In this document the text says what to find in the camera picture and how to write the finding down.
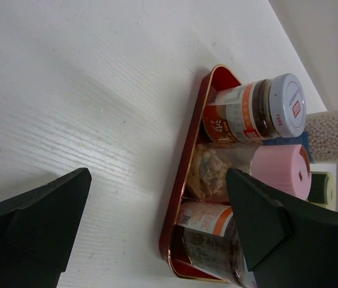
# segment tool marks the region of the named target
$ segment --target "white wall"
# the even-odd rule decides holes
[[[269,2],[328,110],[338,109],[338,1]]]

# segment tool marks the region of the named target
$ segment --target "white wooden surface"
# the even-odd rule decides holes
[[[0,201],[93,176],[59,287],[214,287],[174,278],[158,238],[218,63],[242,82],[295,73],[325,109],[266,0],[0,1]]]

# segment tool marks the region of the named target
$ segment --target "jar label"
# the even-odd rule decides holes
[[[230,206],[186,202],[181,205],[177,225],[216,236],[224,236],[233,216]]]
[[[253,118],[254,83],[222,91],[204,109],[203,123],[215,142],[263,140]]]
[[[305,119],[304,98],[300,87],[295,82],[290,82],[286,89],[286,99],[288,100],[286,112],[289,115],[291,124],[295,128],[300,128]]]

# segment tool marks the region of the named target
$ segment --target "orange label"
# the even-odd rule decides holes
[[[230,206],[186,202],[181,205],[176,224],[197,231],[224,236],[232,216],[233,212]]]
[[[253,119],[255,83],[221,91],[212,97],[203,113],[203,124],[215,142],[262,140]]]

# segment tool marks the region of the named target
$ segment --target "clear jar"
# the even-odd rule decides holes
[[[230,206],[186,202],[181,205],[177,225],[184,227],[185,250],[193,266],[240,287],[256,287]]]
[[[309,114],[301,136],[267,140],[264,144],[302,144],[307,149],[311,163],[338,164],[338,110]]]
[[[203,124],[214,142],[255,142],[297,137],[305,126],[306,104],[293,74],[210,93]]]
[[[229,168],[240,169],[294,197],[305,200],[309,195],[310,163],[302,145],[199,144],[195,147],[186,187],[196,199],[229,202],[226,185]]]
[[[248,174],[251,161],[261,145],[208,143],[195,147],[186,180],[188,191],[200,200],[229,201],[226,174],[238,168]]]

